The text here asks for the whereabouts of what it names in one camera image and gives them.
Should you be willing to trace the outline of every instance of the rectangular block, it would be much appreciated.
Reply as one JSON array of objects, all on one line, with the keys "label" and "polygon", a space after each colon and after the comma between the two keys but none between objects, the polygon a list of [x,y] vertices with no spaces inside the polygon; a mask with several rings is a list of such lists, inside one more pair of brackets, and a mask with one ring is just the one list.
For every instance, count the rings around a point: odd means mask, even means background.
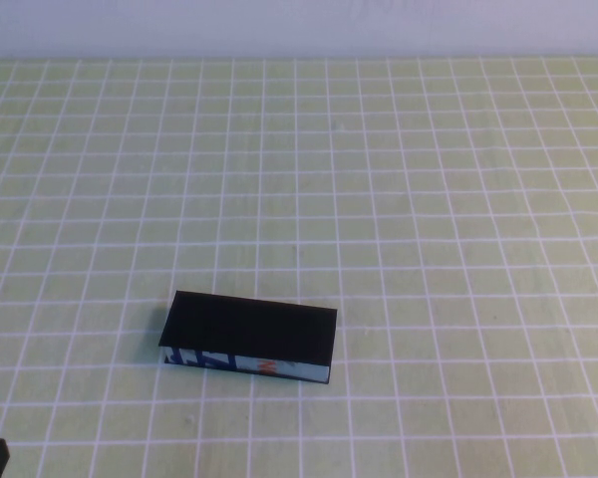
[{"label": "rectangular block", "polygon": [[328,383],[337,311],[177,291],[164,362]]}]

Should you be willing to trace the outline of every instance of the red printed mark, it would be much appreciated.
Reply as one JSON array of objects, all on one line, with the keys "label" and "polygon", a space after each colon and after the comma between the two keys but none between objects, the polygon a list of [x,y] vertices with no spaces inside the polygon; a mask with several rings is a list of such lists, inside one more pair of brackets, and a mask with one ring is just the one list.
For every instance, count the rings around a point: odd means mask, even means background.
[{"label": "red printed mark", "polygon": [[275,365],[274,360],[260,360],[259,361],[259,371],[262,373],[276,373],[277,368]]}]

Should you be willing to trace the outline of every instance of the green cutting mat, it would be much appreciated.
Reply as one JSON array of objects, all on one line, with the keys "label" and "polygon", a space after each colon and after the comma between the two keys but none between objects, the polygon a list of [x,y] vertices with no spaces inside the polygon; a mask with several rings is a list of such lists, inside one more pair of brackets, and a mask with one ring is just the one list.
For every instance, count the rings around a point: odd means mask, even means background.
[{"label": "green cutting mat", "polygon": [[[175,289],[338,308],[331,383],[160,365]],[[0,436],[9,477],[598,476],[598,58],[0,62]]]}]

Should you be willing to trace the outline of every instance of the white wall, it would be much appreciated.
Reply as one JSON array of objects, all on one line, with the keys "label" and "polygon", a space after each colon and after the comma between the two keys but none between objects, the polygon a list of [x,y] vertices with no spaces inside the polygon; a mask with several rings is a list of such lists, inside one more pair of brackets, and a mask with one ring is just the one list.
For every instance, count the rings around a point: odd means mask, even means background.
[{"label": "white wall", "polygon": [[598,0],[0,0],[0,56],[598,53]]}]

